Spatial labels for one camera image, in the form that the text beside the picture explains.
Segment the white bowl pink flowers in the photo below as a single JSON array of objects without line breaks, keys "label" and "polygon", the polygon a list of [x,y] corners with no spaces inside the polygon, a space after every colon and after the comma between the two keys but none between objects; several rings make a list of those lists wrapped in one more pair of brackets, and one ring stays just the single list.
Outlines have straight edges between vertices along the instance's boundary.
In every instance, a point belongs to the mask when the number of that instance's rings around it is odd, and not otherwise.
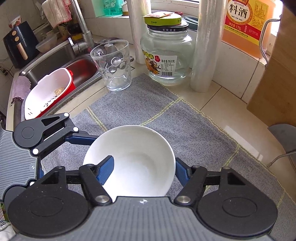
[{"label": "white bowl pink flowers", "polygon": [[165,196],[175,176],[176,161],[168,141],[145,126],[126,125],[108,130],[89,147],[84,164],[114,158],[114,169],[103,188],[119,196]]}]

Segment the steel kitchen sink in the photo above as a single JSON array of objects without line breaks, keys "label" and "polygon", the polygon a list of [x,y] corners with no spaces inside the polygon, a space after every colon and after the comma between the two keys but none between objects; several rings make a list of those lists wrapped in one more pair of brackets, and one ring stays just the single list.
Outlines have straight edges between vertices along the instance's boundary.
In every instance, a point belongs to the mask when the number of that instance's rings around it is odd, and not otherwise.
[{"label": "steel kitchen sink", "polygon": [[56,112],[101,79],[89,51],[76,54],[69,41],[37,57],[20,76],[31,83],[30,92],[23,101],[26,120]]}]

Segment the chrome kitchen faucet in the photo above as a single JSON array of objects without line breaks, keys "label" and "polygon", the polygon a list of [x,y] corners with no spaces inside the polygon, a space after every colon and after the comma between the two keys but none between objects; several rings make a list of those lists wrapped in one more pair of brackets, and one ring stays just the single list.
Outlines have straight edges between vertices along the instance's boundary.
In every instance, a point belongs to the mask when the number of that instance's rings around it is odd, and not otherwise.
[{"label": "chrome kitchen faucet", "polygon": [[86,22],[83,18],[81,9],[79,7],[79,3],[77,0],[70,0],[71,4],[72,4],[72,8],[74,10],[74,14],[76,16],[76,19],[79,23],[79,26],[81,28],[82,31],[82,42],[77,43],[77,51],[78,52],[82,52],[82,51],[91,51],[94,46],[95,46],[95,42],[93,41],[93,37],[92,37],[92,33],[91,31],[88,29]]}]

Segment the white red colander basin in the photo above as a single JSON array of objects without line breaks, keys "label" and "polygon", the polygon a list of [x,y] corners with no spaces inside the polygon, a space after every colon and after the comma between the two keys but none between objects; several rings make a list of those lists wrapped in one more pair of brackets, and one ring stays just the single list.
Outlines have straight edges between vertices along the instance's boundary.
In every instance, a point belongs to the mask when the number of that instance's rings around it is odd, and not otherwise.
[{"label": "white red colander basin", "polygon": [[67,68],[45,75],[25,100],[25,119],[41,117],[74,89],[73,73]]}]

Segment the grey checked table cloth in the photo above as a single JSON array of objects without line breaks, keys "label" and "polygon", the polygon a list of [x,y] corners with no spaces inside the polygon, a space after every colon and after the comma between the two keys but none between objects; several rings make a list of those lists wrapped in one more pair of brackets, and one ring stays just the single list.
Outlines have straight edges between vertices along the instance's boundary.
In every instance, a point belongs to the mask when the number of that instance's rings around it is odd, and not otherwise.
[{"label": "grey checked table cloth", "polygon": [[295,202],[274,174],[209,117],[146,74],[123,91],[107,93],[72,121],[97,136],[117,126],[143,125],[160,133],[187,165],[209,171],[233,168],[277,205],[271,237],[295,240]]}]

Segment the pink cleaning cloth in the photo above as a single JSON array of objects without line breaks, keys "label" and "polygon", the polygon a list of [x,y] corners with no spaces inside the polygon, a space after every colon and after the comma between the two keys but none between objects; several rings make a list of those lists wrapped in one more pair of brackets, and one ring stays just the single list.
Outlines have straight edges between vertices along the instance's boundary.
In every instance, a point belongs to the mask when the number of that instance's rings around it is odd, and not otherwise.
[{"label": "pink cleaning cloth", "polygon": [[24,100],[31,91],[31,82],[25,76],[19,76],[12,84],[11,104],[16,99]]}]

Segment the clear glass mug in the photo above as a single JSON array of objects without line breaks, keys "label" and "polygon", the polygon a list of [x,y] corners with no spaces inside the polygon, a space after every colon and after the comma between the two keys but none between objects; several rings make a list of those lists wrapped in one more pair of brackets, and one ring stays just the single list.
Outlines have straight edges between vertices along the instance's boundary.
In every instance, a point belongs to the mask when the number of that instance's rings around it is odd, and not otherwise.
[{"label": "clear glass mug", "polygon": [[101,43],[91,50],[90,56],[109,91],[121,91],[131,85],[130,45],[127,40]]}]

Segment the grey cleaver knife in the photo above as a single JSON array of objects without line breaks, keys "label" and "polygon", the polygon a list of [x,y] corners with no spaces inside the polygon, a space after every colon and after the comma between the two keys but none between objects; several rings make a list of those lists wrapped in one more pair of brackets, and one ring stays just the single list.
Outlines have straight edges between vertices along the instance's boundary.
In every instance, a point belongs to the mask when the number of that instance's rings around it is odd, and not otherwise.
[{"label": "grey cleaver knife", "polygon": [[268,130],[282,145],[286,153],[295,152],[296,127],[280,123],[268,127]]}]

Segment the black air fryer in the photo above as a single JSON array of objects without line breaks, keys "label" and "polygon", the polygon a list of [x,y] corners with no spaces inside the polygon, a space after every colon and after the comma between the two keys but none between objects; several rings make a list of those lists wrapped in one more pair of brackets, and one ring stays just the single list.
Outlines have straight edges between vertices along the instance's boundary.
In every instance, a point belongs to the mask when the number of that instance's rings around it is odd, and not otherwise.
[{"label": "black air fryer", "polygon": [[3,42],[16,69],[26,66],[40,53],[36,49],[39,41],[27,21],[12,28]]}]

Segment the wooden cutting board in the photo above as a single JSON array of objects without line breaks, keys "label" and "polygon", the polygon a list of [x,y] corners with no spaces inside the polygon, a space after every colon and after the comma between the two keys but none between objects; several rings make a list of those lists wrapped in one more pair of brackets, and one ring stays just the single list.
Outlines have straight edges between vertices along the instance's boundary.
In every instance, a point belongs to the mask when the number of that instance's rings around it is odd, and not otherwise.
[{"label": "wooden cutting board", "polygon": [[295,15],[286,6],[267,68],[247,109],[267,126],[295,126]]}]

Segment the glass jar green lid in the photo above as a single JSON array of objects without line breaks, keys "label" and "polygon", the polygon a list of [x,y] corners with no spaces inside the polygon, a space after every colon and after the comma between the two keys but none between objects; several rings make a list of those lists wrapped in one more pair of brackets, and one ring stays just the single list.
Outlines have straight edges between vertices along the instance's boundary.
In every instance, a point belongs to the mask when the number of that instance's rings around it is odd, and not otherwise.
[{"label": "glass jar green lid", "polygon": [[181,15],[157,11],[143,16],[147,32],[140,39],[149,76],[163,85],[177,85],[188,75],[195,43]]}]

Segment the striped dish cloth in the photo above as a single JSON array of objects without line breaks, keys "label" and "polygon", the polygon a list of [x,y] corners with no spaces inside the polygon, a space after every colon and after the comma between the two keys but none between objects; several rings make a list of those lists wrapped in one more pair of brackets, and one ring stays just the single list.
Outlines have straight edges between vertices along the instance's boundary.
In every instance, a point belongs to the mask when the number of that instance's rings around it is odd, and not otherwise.
[{"label": "striped dish cloth", "polygon": [[53,28],[72,20],[68,0],[47,0],[42,3],[42,10]]}]

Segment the green dish soap bottle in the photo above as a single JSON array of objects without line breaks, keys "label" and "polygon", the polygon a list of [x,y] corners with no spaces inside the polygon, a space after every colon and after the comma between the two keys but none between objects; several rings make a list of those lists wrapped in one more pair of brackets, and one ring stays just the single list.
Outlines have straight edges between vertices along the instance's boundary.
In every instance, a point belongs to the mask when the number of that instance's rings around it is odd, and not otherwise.
[{"label": "green dish soap bottle", "polygon": [[122,15],[123,0],[103,0],[103,11],[106,16]]}]

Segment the plastic wrap roll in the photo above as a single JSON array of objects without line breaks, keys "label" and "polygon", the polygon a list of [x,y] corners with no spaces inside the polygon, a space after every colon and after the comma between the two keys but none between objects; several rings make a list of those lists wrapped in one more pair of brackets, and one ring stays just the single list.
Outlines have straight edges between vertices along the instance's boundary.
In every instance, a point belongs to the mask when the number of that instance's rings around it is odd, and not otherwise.
[{"label": "plastic wrap roll", "polygon": [[132,40],[135,51],[135,60],[138,64],[145,64],[144,54],[140,45],[140,39],[147,32],[144,16],[151,13],[150,0],[127,0],[129,22],[132,30]]},{"label": "plastic wrap roll", "polygon": [[200,1],[190,86],[208,91],[221,47],[227,1]]}]

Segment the orange cooking wine jug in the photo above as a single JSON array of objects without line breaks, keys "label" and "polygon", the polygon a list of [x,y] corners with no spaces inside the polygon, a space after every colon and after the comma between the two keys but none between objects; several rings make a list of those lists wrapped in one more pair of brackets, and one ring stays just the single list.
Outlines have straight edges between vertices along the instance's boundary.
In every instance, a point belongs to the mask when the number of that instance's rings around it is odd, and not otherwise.
[{"label": "orange cooking wine jug", "polygon": [[275,1],[227,0],[222,41],[261,58],[259,39],[264,23],[273,18]]}]

